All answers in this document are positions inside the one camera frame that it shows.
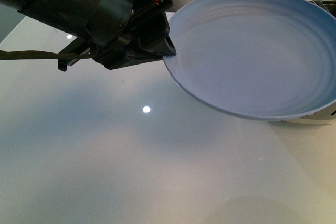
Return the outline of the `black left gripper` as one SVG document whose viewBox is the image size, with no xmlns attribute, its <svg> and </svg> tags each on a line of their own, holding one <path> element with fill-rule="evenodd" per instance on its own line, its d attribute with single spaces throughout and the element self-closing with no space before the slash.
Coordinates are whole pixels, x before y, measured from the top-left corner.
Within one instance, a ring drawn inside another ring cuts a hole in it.
<svg viewBox="0 0 336 224">
<path fill-rule="evenodd" d="M 155 0 L 148 7 L 131 16 L 121 36 L 107 46 L 95 46 L 80 38 L 66 46 L 61 53 L 88 54 L 89 58 L 109 70 L 162 60 L 175 56 L 176 49 L 169 37 L 169 23 L 165 11 L 173 0 Z"/>
</svg>

